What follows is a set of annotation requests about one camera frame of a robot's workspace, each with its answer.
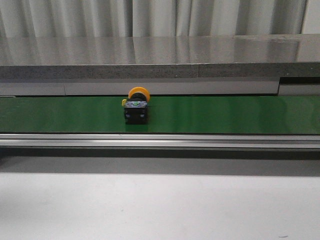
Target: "curtain fold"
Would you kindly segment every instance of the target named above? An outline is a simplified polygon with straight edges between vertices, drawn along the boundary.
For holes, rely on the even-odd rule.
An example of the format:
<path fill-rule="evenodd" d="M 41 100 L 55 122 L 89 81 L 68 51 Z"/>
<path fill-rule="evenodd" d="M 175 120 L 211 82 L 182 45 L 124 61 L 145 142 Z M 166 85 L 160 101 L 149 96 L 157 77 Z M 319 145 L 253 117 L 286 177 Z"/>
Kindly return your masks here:
<path fill-rule="evenodd" d="M 306 0 L 0 0 L 1 37 L 299 34 Z"/>

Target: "white floor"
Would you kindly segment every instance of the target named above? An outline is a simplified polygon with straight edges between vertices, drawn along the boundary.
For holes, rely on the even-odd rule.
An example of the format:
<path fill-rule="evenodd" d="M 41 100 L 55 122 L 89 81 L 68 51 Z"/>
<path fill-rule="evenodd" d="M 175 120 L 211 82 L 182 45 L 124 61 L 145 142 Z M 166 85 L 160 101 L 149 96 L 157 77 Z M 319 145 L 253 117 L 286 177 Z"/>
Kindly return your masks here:
<path fill-rule="evenodd" d="M 0 172 L 1 240 L 319 240 L 320 177 Z"/>

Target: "gray countertop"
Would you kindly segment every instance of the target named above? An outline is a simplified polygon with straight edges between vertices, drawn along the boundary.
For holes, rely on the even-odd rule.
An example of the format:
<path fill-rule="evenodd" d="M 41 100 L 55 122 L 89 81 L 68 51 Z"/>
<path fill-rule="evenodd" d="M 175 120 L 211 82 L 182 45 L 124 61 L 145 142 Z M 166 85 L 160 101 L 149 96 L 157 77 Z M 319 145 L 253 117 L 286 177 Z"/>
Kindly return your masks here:
<path fill-rule="evenodd" d="M 319 76 L 320 34 L 0 38 L 0 79 Z"/>

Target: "conveyor belt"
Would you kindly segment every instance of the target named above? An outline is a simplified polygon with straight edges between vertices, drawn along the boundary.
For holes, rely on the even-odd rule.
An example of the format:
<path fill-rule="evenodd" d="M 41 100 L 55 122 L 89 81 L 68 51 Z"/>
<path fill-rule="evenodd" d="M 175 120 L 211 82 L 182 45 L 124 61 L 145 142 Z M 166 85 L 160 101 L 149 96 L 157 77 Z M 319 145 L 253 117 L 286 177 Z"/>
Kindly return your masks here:
<path fill-rule="evenodd" d="M 146 125 L 123 98 L 2 97 L 0 146 L 320 148 L 319 96 L 153 96 Z"/>

